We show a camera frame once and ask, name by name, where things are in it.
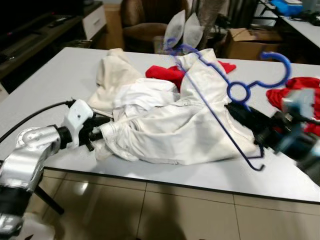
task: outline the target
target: tiled floor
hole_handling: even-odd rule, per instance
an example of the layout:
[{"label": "tiled floor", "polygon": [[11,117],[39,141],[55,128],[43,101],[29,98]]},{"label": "tiled floor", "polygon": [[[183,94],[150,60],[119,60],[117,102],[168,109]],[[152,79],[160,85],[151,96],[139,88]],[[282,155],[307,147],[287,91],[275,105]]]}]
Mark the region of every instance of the tiled floor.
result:
[{"label": "tiled floor", "polygon": [[320,206],[123,179],[45,171],[28,212],[54,226],[57,240],[319,240]]}]

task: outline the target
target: blue clothes hanger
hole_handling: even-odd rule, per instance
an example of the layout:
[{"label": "blue clothes hanger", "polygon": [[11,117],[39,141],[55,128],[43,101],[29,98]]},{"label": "blue clothes hanger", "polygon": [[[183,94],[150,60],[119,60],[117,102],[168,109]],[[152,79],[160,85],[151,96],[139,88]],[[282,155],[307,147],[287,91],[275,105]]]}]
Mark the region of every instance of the blue clothes hanger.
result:
[{"label": "blue clothes hanger", "polygon": [[[203,56],[201,55],[201,53],[187,45],[187,44],[181,44],[178,48],[176,49],[172,49],[172,48],[167,48],[167,50],[170,51],[171,55],[175,58],[176,62],[178,63],[178,59],[177,59],[177,54],[179,52],[181,52],[182,50],[187,50],[190,53],[195,53],[198,56],[198,59],[203,62],[203,64],[207,65],[208,67],[212,67],[219,75],[221,75],[221,77],[225,80],[225,82],[227,83],[227,88],[226,88],[226,93],[228,95],[228,97],[233,101],[236,102],[238,104],[242,104],[245,106],[245,108],[250,111],[250,108],[247,106],[247,101],[250,99],[251,97],[251,88],[253,88],[254,86],[258,85],[262,88],[268,88],[268,89],[272,89],[272,88],[277,88],[280,87],[284,84],[287,83],[289,77],[291,76],[291,63],[289,61],[289,59],[287,59],[285,56],[283,56],[280,53],[276,53],[276,52],[262,52],[261,53],[261,58],[262,59],[267,59],[267,58],[272,58],[272,59],[276,59],[279,62],[284,64],[285,67],[285,75],[284,77],[277,83],[274,84],[265,84],[261,81],[254,81],[250,84],[246,84],[244,82],[241,81],[233,81],[231,82],[228,77],[213,63],[211,62],[207,62],[206,60],[203,59]],[[219,123],[219,125],[222,127],[223,131],[225,132],[225,134],[230,138],[231,142],[233,143],[233,145],[236,147],[236,149],[239,151],[239,153],[242,155],[242,157],[244,158],[244,160],[248,163],[248,165],[250,166],[250,168],[252,168],[255,171],[262,171],[265,168],[265,165],[262,164],[259,168],[254,167],[251,162],[249,161],[249,159],[254,159],[254,158],[263,158],[264,157],[264,149],[263,146],[259,145],[260,148],[260,156],[254,156],[254,157],[247,157],[245,155],[245,153],[240,149],[240,147],[238,146],[238,144],[236,143],[236,141],[232,138],[232,136],[230,135],[230,133],[228,132],[228,130],[225,128],[225,126],[223,125],[223,123],[220,121],[219,117],[215,114],[214,110],[211,108],[210,104],[208,103],[208,101],[206,100],[205,96],[201,93],[200,89],[198,88],[198,86],[195,84],[195,82],[191,79],[191,77],[189,76],[189,73],[187,70],[183,69],[183,67],[181,65],[179,65],[180,68],[185,72],[185,76],[188,78],[188,80],[190,81],[191,85],[193,86],[193,88],[196,90],[196,92],[199,94],[200,98],[202,99],[202,101],[204,102],[204,104],[208,107],[209,111],[211,112],[211,114],[214,116],[214,118],[217,120],[217,122]],[[233,86],[242,86],[245,89],[246,92],[246,96],[242,99],[242,100],[237,100],[234,97],[232,97],[231,94],[231,88]]]}]

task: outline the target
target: brown armchair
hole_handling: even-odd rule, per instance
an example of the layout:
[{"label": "brown armchair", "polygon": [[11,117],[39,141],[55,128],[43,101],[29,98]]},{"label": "brown armchair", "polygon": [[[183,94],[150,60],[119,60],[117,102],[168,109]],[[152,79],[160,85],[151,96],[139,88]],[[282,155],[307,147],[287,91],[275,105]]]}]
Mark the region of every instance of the brown armchair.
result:
[{"label": "brown armchair", "polygon": [[154,53],[154,37],[164,36],[172,17],[185,10],[187,0],[123,0],[121,21],[125,50]]}]

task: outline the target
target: red cloth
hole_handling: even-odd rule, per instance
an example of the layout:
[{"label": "red cloth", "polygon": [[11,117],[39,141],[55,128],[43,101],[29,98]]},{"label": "red cloth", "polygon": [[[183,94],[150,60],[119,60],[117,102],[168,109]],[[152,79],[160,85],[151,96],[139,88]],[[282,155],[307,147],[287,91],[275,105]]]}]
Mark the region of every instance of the red cloth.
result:
[{"label": "red cloth", "polygon": [[[227,74],[236,69],[237,67],[236,65],[227,62],[219,61],[219,63],[222,65]],[[177,66],[171,66],[169,68],[161,66],[152,66],[145,72],[145,76],[150,79],[155,78],[161,80],[168,80],[174,83],[180,91],[181,82],[185,76],[185,72],[179,70]]]},{"label": "red cloth", "polygon": [[[291,78],[286,88],[283,89],[270,89],[266,92],[266,97],[272,106],[282,110],[282,98],[287,96],[291,90],[299,90],[303,88],[315,89],[314,99],[314,112],[313,117],[317,120],[320,119],[320,79],[315,77],[294,77]],[[304,129],[307,133],[314,133],[320,136],[320,125],[310,123]]]}]

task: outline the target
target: white drawer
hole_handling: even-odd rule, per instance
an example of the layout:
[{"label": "white drawer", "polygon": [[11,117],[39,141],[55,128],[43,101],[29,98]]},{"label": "white drawer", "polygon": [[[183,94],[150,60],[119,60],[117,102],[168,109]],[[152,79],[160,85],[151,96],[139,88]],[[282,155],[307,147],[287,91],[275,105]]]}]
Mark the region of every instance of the white drawer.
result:
[{"label": "white drawer", "polygon": [[5,100],[6,97],[8,97],[9,94],[7,93],[7,91],[4,89],[4,87],[1,85],[0,83],[0,103]]},{"label": "white drawer", "polygon": [[104,6],[102,5],[86,16],[82,20],[82,24],[86,39],[90,40],[106,24]]}]

